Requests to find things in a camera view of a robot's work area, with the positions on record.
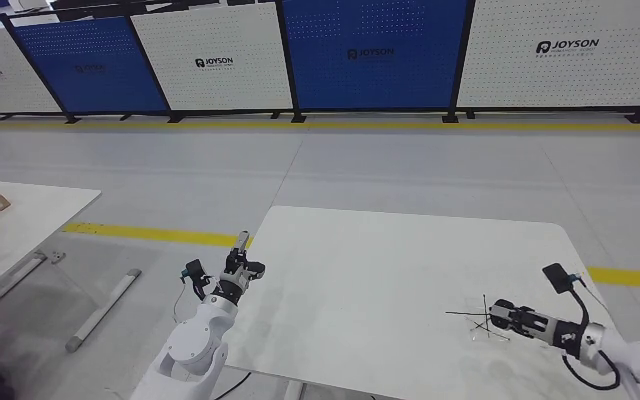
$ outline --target table leg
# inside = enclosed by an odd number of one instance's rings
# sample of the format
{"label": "table leg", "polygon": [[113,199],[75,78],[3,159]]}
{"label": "table leg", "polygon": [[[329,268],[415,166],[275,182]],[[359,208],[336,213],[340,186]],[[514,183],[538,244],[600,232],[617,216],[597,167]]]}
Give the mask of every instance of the table leg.
{"label": "table leg", "polygon": [[302,392],[304,391],[306,384],[298,381],[289,381],[287,391],[284,393],[284,400],[300,400],[302,399]]}
{"label": "table leg", "polygon": [[118,299],[122,297],[124,292],[129,288],[129,286],[131,286],[133,281],[138,276],[140,276],[141,273],[142,271],[140,271],[139,269],[132,269],[127,273],[127,275],[125,275],[124,278],[122,278],[122,280],[116,285],[113,291],[109,294],[109,300],[107,301],[107,303],[104,306],[98,308],[96,311],[94,311],[93,314],[89,316],[87,321],[84,324],[82,324],[80,329],[78,329],[78,332],[76,332],[76,334],[73,335],[73,337],[69,339],[67,344],[64,346],[69,353],[74,353],[76,350],[78,350],[78,347],[82,345],[82,343],[87,338],[87,336],[89,336],[91,331],[93,331],[95,327],[98,326],[98,323],[100,323],[102,318],[104,318],[104,316],[107,315],[109,310],[116,304]]}
{"label": "table leg", "polygon": [[21,280],[23,280],[31,271],[36,269],[36,267],[44,260],[47,259],[47,256],[41,253],[35,253],[33,258],[26,261],[21,267],[18,267],[14,270],[12,274],[6,280],[6,283],[3,282],[3,285],[0,287],[0,298],[2,298],[5,294],[7,294],[15,285],[18,284]]}

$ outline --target white pegboard panel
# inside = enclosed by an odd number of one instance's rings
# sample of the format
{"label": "white pegboard panel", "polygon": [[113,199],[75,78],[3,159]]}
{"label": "white pegboard panel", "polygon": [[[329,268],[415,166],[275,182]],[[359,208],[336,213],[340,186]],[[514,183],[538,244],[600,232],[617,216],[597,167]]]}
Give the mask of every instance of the white pegboard panel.
{"label": "white pegboard panel", "polygon": [[47,88],[13,41],[0,29],[0,114],[60,112]]}
{"label": "white pegboard panel", "polygon": [[639,77],[638,0],[477,0],[458,106],[636,106]]}
{"label": "white pegboard panel", "polygon": [[275,3],[133,17],[173,110],[291,108]]}

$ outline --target joyson logo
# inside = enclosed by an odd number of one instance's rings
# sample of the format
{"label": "joyson logo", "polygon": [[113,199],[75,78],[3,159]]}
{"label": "joyson logo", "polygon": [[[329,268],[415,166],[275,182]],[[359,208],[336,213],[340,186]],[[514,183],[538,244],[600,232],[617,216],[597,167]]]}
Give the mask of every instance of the joyson logo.
{"label": "joyson logo", "polygon": [[558,40],[553,45],[549,40],[538,43],[536,54],[574,53],[593,51],[600,44],[600,39]]}
{"label": "joyson logo", "polygon": [[76,72],[79,74],[87,74],[87,73],[104,74],[105,72],[107,72],[107,66],[104,64],[76,65],[74,68],[76,69]]}
{"label": "joyson logo", "polygon": [[383,57],[393,56],[395,49],[349,49],[347,50],[347,60],[362,60],[362,59],[378,59]]}
{"label": "joyson logo", "polygon": [[195,61],[196,66],[202,69],[233,66],[233,58],[231,57],[196,58]]}

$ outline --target blue pegboard panel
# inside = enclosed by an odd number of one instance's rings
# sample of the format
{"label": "blue pegboard panel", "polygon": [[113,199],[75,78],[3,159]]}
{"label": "blue pegboard panel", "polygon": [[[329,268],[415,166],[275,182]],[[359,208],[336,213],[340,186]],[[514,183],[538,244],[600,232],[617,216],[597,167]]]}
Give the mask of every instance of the blue pegboard panel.
{"label": "blue pegboard panel", "polygon": [[301,108],[449,106],[467,0],[284,0]]}
{"label": "blue pegboard panel", "polygon": [[125,18],[16,32],[69,112],[166,110]]}

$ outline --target black cable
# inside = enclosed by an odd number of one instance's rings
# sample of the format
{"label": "black cable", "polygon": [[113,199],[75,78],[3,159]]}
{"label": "black cable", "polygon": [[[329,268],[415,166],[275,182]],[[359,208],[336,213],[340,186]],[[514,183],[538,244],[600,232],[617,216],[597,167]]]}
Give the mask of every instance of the black cable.
{"label": "black cable", "polygon": [[566,355],[562,356],[562,361],[564,362],[564,365],[567,367],[569,372],[571,372],[571,374],[573,376],[575,376],[577,380],[579,380],[580,382],[582,382],[585,385],[589,386],[591,389],[595,389],[595,390],[612,390],[612,389],[617,388],[618,386],[620,386],[620,371],[618,370],[618,367],[616,367],[616,365],[613,362],[611,362],[611,359],[609,359],[609,357],[604,353],[604,351],[598,350],[598,353],[602,356],[602,358],[604,358],[604,360],[607,362],[607,364],[609,364],[609,367],[611,367],[611,370],[616,375],[616,381],[613,382],[611,385],[608,385],[608,386],[594,385],[593,383],[588,382],[586,379],[584,379],[583,377],[578,375],[578,373],[571,367],[571,364],[569,364],[569,360],[567,360],[567,356]]}
{"label": "black cable", "polygon": [[238,383],[236,383],[236,385],[234,387],[232,387],[231,389],[227,390],[226,392],[222,393],[220,396],[216,397],[214,400],[220,400],[221,398],[223,398],[224,396],[228,395],[229,393],[233,392],[234,390],[236,390],[238,388],[238,386],[242,385],[244,383],[244,381],[246,381],[249,377],[251,376],[251,372],[249,372],[247,374],[247,376],[245,376],[244,378],[242,378],[242,380]]}
{"label": "black cable", "polygon": [[573,296],[573,298],[578,302],[578,305],[582,309],[582,322],[580,322],[580,330],[584,332],[584,329],[589,325],[589,311],[587,311],[587,307],[584,305],[584,302],[578,296],[575,290],[569,289],[569,293]]}

